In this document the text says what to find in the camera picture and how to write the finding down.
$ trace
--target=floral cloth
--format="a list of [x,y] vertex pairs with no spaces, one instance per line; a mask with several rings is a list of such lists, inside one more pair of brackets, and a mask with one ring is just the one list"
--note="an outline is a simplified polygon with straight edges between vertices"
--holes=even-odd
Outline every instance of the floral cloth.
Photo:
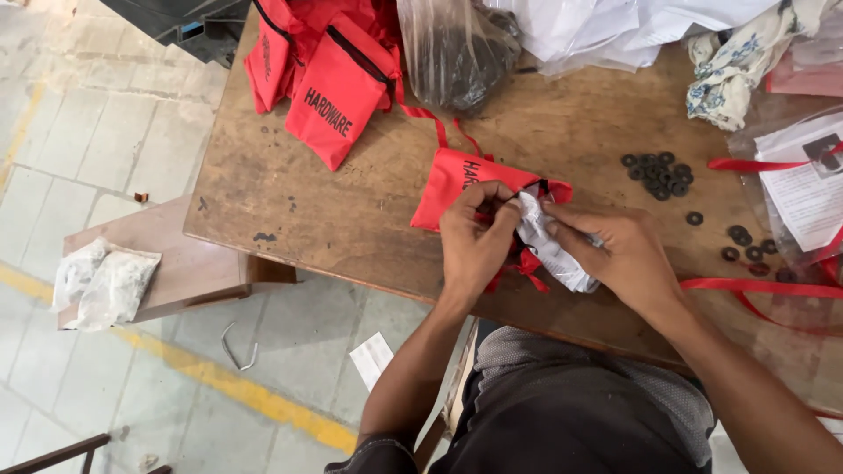
[[723,33],[688,40],[697,81],[688,88],[688,118],[699,117],[722,130],[744,128],[749,95],[781,58],[795,35],[813,36],[819,18],[840,0],[784,0],[744,26],[721,45]]

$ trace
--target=concrete floor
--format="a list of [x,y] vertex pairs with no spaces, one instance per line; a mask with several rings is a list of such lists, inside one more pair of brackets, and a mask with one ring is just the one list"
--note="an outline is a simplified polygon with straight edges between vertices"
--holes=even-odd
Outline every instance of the concrete floor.
[[[98,473],[145,472],[147,454],[203,474],[321,472],[346,457],[320,420],[359,423],[368,392],[347,354],[377,331],[396,351],[424,304],[300,272],[282,291],[132,329],[149,343],[56,331],[43,300],[9,286],[52,285],[65,235],[191,192],[227,75],[98,0],[0,6],[0,469],[103,432]],[[236,372],[219,343],[234,320],[239,360],[260,347],[236,375],[272,403],[193,370]]]

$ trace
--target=red fabric pouch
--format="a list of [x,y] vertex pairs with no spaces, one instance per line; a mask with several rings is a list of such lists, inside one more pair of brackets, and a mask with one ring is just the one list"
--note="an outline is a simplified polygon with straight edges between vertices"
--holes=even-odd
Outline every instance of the red fabric pouch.
[[384,104],[392,55],[345,14],[337,14],[310,58],[285,128],[336,170]]
[[300,31],[303,24],[293,17],[284,0],[262,0],[255,6],[260,14],[258,41],[243,64],[252,86],[255,111],[262,114],[272,110],[287,88],[282,80],[293,43],[291,34]]
[[[454,203],[465,188],[477,181],[501,180],[513,192],[530,186],[541,177],[480,158],[473,154],[440,148],[433,155],[433,166],[421,195],[411,227],[439,231],[439,217]],[[546,180],[547,192],[554,202],[571,200],[572,189],[566,182]]]

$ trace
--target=wooden table top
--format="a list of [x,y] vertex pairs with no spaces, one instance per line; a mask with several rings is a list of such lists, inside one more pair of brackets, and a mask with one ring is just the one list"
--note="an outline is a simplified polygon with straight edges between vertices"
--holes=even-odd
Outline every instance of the wooden table top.
[[[439,235],[409,225],[437,149],[432,121],[408,117],[397,107],[389,114],[376,111],[343,165],[329,171],[284,130],[288,100],[263,116],[255,113],[243,58],[257,39],[256,20],[253,7],[217,111],[185,234],[432,302],[443,282]],[[692,70],[687,53],[669,45],[653,67],[635,74],[590,67],[551,83],[539,74],[516,75],[479,118],[463,121],[462,127],[497,162],[571,183],[574,202],[653,213],[680,279],[751,277],[720,258],[720,249],[732,245],[726,228],[741,224],[757,239],[766,236],[738,176],[706,168],[708,159],[728,156],[728,150],[724,132],[685,116]],[[452,127],[448,136],[451,148],[472,150]],[[620,164],[623,154],[662,151],[693,168],[695,181],[687,196],[656,201]],[[702,213],[705,222],[688,225],[690,211]],[[779,266],[775,258],[766,261]],[[688,371],[667,341],[606,288],[572,294],[543,270],[537,275],[549,284],[549,294],[508,272],[473,314]],[[778,342],[768,347],[769,337],[758,345],[760,335],[773,331],[790,338],[790,332],[779,332],[788,330],[755,319],[726,292],[691,293],[701,312],[749,351],[772,351],[792,361],[790,348],[782,352]],[[815,352],[830,346],[843,361],[838,342],[820,344]],[[779,373],[783,379],[806,379],[805,367],[790,366],[787,374]],[[817,366],[800,395],[815,407],[843,412],[843,374],[832,374],[843,371],[826,369],[828,377],[820,377]],[[816,396],[818,377],[837,385],[826,385]]]

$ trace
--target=person's left hand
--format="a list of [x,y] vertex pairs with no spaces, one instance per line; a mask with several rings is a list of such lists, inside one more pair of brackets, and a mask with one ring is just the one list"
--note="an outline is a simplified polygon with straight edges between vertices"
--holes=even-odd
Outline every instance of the person's left hand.
[[[439,218],[445,260],[442,297],[474,305],[507,258],[521,202],[502,181],[481,181],[465,189]],[[477,213],[493,214],[491,227]]]

